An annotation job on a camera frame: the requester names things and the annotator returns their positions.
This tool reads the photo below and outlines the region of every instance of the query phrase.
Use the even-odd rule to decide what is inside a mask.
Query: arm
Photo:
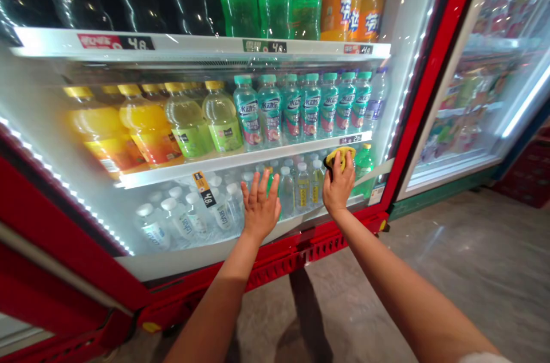
[[[245,228],[164,363],[224,361],[258,249],[281,213],[279,175],[273,178],[269,197],[269,171],[258,185],[259,180],[260,174],[255,173],[250,192],[241,183]]]
[[[455,363],[471,353],[498,350],[434,286],[370,233],[346,208],[355,169],[349,152],[344,172],[327,175],[323,201],[365,276],[421,363]],[[340,167],[340,154],[335,158]]]

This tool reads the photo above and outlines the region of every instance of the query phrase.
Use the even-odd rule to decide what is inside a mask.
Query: concrete floor
[[[550,361],[550,212],[465,192],[381,239],[513,362]],[[114,362],[161,362],[173,338],[139,332]],[[244,296],[228,362],[415,362],[351,251]]]

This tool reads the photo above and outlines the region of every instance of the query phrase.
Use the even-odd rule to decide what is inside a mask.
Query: orange soda bottle
[[[115,180],[121,174],[147,170],[143,156],[119,119],[119,111],[95,99],[87,86],[64,87],[74,100],[70,124],[84,145]]]
[[[142,97],[136,84],[119,85],[126,101],[120,107],[120,120],[151,168],[182,164],[183,155],[172,134],[164,110]]]

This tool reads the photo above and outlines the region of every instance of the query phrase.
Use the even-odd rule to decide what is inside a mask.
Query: refrigerator
[[[490,180],[550,96],[548,4],[471,0],[433,75],[392,218]]]

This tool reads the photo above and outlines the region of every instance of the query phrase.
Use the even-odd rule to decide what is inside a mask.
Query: hand
[[[346,204],[355,182],[355,168],[351,153],[348,151],[345,154],[344,172],[340,168],[340,159],[339,151],[334,158],[332,173],[331,170],[327,170],[323,184],[323,203],[331,216],[338,210],[347,210]]]
[[[281,215],[281,202],[277,197],[279,174],[273,176],[273,182],[267,194],[269,170],[264,170],[262,181],[260,173],[254,173],[250,192],[244,181],[241,182],[242,195],[245,202],[245,228],[243,234],[252,236],[258,244],[275,228]]]

